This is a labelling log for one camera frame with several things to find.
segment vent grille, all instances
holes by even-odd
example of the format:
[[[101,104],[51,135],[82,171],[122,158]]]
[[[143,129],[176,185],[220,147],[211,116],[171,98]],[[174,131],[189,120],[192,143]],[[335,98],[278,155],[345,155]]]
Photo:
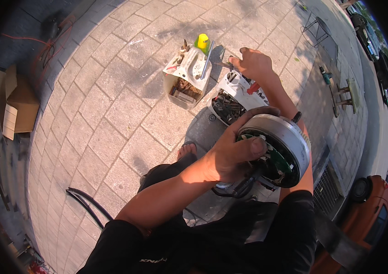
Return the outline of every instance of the vent grille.
[[[318,184],[314,188],[314,206],[320,209],[325,215],[329,215],[339,198],[339,191],[327,165],[325,170],[323,170]]]

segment road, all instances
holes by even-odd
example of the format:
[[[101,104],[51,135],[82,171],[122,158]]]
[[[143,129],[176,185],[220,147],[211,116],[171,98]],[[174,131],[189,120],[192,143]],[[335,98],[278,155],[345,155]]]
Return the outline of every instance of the road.
[[[367,134],[363,156],[356,178],[369,175],[386,177],[388,170],[388,110],[378,85],[375,67],[358,44],[364,78],[364,99],[367,104]]]

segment license plate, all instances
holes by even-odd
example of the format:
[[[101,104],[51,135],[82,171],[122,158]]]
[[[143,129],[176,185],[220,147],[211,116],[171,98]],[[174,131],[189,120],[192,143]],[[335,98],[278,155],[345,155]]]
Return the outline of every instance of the license plate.
[[[372,55],[374,55],[374,52],[373,52],[373,50],[371,49],[371,46],[367,46],[367,48],[369,49],[369,52],[370,52]]]

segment plastic bottle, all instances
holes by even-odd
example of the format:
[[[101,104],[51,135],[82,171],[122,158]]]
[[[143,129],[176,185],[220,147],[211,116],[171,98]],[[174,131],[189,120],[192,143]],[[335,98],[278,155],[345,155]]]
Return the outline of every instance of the plastic bottle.
[[[194,42],[194,47],[199,48],[206,56],[209,52],[209,44],[211,41],[209,41],[209,38],[206,34],[202,33],[199,35]]]

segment red screwdriver handle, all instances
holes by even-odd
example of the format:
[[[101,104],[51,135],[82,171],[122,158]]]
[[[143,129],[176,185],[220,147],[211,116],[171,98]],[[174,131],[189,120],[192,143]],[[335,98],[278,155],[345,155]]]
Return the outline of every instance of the red screwdriver handle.
[[[253,83],[250,88],[247,89],[247,94],[252,95],[255,91],[257,91],[260,88],[260,85],[255,82]]]

